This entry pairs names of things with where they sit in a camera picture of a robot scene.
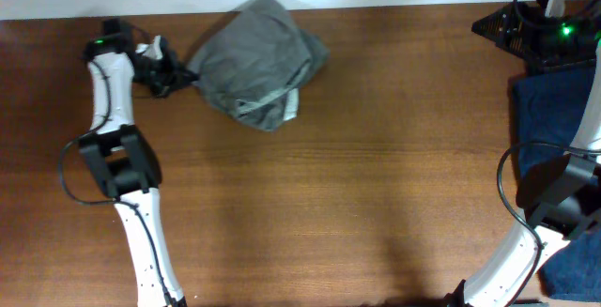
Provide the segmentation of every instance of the wooden table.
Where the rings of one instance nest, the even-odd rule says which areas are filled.
[[[439,298],[481,267],[513,222],[495,170],[510,144],[508,81],[524,72],[470,32],[500,6],[294,12],[331,59],[275,133],[236,123],[191,88],[152,100],[136,86],[189,305]],[[222,17],[127,20],[186,58]],[[91,123],[78,57],[99,31],[100,19],[0,23],[0,305],[136,302],[115,210],[75,205],[56,174],[59,149]],[[74,151],[67,169],[78,195],[100,198]],[[533,280],[522,297],[539,296]]]

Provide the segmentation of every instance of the navy blue cloth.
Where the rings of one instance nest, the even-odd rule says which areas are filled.
[[[569,145],[593,85],[594,68],[526,78],[513,89],[517,137]],[[523,177],[530,167],[562,152],[527,147],[518,156]],[[552,299],[601,301],[601,233],[585,234],[553,256],[540,270]]]

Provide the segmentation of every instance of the brown tabletop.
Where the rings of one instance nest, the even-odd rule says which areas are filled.
[[[511,141],[508,84],[524,72],[470,32],[500,6],[294,12],[331,59],[300,92],[299,117],[275,133],[240,125],[191,88],[153,100],[135,86],[189,305],[439,298],[481,267],[512,224],[495,170]],[[127,20],[185,59],[222,17]],[[78,57],[100,21],[0,23],[0,305],[137,301],[115,210],[75,205],[56,174],[59,149],[91,124]],[[75,151],[67,170],[78,195],[100,199]],[[513,193],[511,170],[506,178]],[[538,280],[522,295],[540,296]]]

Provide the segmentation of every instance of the gray cloth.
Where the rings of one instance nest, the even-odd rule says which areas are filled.
[[[254,0],[200,48],[188,69],[199,74],[194,85],[212,106],[243,124],[273,131],[296,115],[298,88],[329,54],[275,0]]]

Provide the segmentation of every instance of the green led light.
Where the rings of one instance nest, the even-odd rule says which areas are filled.
[[[572,33],[573,29],[569,26],[565,26],[562,31],[564,35],[568,36]]]

